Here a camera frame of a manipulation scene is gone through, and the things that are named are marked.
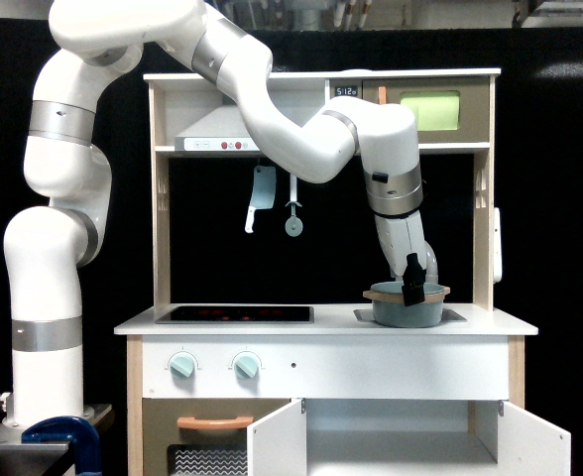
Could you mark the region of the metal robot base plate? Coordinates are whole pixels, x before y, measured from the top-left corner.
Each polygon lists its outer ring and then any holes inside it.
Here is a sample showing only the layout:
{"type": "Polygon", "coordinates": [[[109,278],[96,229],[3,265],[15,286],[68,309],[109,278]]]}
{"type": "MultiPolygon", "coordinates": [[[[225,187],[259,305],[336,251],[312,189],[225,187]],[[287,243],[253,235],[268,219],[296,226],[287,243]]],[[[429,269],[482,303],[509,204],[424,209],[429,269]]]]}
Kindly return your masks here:
{"type": "MultiPolygon", "coordinates": [[[[85,406],[80,417],[87,420],[99,434],[102,434],[113,424],[115,414],[110,404],[95,404],[85,406]]],[[[25,426],[14,422],[13,416],[4,417],[0,422],[0,451],[67,448],[65,442],[28,443],[24,446],[21,438],[25,429],[25,426]]]]}

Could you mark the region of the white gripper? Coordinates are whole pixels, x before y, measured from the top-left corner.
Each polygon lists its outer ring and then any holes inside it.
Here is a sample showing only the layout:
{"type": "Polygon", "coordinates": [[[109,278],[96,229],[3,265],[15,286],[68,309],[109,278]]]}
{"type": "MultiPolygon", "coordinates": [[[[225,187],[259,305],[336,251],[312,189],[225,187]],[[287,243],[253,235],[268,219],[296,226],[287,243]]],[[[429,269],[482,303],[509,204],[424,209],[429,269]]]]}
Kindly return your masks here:
{"type": "Polygon", "coordinates": [[[424,302],[427,255],[420,213],[415,211],[406,218],[376,215],[375,223],[392,274],[403,277],[405,306],[424,302]]]}

